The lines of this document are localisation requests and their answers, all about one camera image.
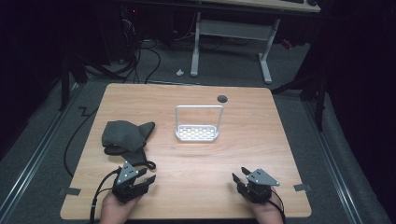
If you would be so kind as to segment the black metal stand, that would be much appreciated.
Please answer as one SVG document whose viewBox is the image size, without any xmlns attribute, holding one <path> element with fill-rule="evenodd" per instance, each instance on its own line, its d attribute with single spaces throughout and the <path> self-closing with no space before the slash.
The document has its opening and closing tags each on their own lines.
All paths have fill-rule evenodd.
<svg viewBox="0 0 396 224">
<path fill-rule="evenodd" d="M 62 94 L 60 111 L 65 110 L 70 100 L 70 77 L 81 84 L 85 84 L 88 80 L 80 57 L 72 50 L 67 50 L 61 62 Z"/>
<path fill-rule="evenodd" d="M 301 90 L 300 99 L 303 102 L 315 101 L 316 109 L 314 113 L 314 121 L 317 128 L 322 132 L 322 117 L 325 109 L 325 92 L 326 92 L 327 78 L 324 75 L 309 75 L 306 77 L 299 77 L 293 81 L 271 90 L 272 94 L 280 94 L 286 90 L 299 89 Z"/>
</svg>

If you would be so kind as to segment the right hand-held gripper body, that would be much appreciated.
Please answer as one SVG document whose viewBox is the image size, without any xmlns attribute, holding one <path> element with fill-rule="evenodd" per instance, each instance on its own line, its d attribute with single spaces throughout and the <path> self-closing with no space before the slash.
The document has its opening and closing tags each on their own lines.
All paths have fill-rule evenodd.
<svg viewBox="0 0 396 224">
<path fill-rule="evenodd" d="M 238 192 L 252 203 L 266 203 L 272 197 L 272 187 L 280 183 L 268 175 L 262 168 L 258 168 L 245 175 L 247 179 L 246 188 Z"/>
</svg>

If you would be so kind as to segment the person's right hand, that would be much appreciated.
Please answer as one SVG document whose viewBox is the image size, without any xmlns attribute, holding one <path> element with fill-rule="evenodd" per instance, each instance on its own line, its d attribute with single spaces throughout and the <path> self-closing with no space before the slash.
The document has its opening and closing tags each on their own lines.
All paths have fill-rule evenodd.
<svg viewBox="0 0 396 224">
<path fill-rule="evenodd" d="M 272 189 L 272 197 L 265 204 L 247 202 L 259 224 L 284 224 L 280 210 L 282 202 Z"/>
</svg>

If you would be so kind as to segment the wooden desk with white legs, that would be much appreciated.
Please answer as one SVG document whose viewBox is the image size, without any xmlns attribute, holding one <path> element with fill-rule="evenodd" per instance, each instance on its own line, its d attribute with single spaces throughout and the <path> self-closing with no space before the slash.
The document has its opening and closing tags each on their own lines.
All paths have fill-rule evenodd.
<svg viewBox="0 0 396 224">
<path fill-rule="evenodd" d="M 196 0 L 198 7 L 246 7 L 247 9 L 265 9 L 279 13 L 319 14 L 321 8 L 311 0 Z M 197 77 L 200 60 L 200 37 L 202 35 L 259 40 L 266 43 L 264 51 L 258 54 L 263 80 L 272 83 L 267 57 L 276 37 L 280 17 L 275 16 L 266 25 L 222 19 L 202 19 L 201 12 L 196 13 L 194 49 L 191 58 L 191 76 Z"/>
</svg>

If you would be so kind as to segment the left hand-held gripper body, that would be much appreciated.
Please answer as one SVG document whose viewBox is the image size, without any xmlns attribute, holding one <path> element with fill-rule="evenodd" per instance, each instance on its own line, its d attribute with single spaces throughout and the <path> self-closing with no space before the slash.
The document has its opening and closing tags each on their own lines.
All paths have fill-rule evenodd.
<svg viewBox="0 0 396 224">
<path fill-rule="evenodd" d="M 126 161 L 120 168 L 120 172 L 113 183 L 112 193 L 122 203 L 127 203 L 134 198 L 144 195 L 138 194 L 135 190 L 136 171 L 138 170 Z"/>
</svg>

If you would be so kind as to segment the white towel rack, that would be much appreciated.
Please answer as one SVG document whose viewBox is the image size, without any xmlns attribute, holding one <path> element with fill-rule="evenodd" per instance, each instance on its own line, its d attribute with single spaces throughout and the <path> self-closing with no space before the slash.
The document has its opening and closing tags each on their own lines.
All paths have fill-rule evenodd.
<svg viewBox="0 0 396 224">
<path fill-rule="evenodd" d="M 177 105 L 176 137 L 181 142 L 213 142 L 219 136 L 222 105 Z"/>
</svg>

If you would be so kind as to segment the grey towel with black hem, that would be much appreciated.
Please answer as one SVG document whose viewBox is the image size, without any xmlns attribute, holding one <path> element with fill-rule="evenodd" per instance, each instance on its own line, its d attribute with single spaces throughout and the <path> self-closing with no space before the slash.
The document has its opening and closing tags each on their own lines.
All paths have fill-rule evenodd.
<svg viewBox="0 0 396 224">
<path fill-rule="evenodd" d="M 110 156 L 122 156 L 132 166 L 154 170 L 156 164 L 147 159 L 144 150 L 154 128 L 154 122 L 135 125 L 127 120 L 109 121 L 102 134 L 104 152 Z"/>
</svg>

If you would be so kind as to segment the metal floor rail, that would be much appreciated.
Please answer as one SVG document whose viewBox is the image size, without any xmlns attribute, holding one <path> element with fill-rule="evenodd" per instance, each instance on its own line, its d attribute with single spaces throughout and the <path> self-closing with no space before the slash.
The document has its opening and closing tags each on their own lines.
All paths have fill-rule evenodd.
<svg viewBox="0 0 396 224">
<path fill-rule="evenodd" d="M 7 224 L 22 195 L 52 144 L 60 125 L 84 88 L 84 84 L 73 84 L 70 100 L 60 110 L 61 87 L 56 86 L 49 98 L 29 118 L 6 157 L 0 161 L 0 224 Z"/>
<path fill-rule="evenodd" d="M 316 124 L 314 107 L 307 102 L 303 102 L 304 110 L 310 120 L 311 125 L 315 131 L 317 139 L 320 144 L 320 148 L 323 154 L 323 159 L 327 166 L 328 172 L 334 184 L 337 195 L 340 199 L 341 204 L 346 212 L 347 219 L 350 224 L 363 224 L 361 215 L 358 208 L 353 200 L 350 193 L 349 187 L 340 172 L 340 169 L 336 163 L 336 160 L 332 154 L 330 145 L 326 139 L 325 134 L 321 131 Z"/>
</svg>

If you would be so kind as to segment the person's left hand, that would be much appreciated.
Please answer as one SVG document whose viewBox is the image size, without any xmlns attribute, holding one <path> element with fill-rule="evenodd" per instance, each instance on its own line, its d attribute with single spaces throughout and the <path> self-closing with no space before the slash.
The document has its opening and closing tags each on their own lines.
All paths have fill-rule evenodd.
<svg viewBox="0 0 396 224">
<path fill-rule="evenodd" d="M 109 192 L 102 201 L 99 224 L 125 224 L 140 200 L 141 196 L 122 203 Z"/>
</svg>

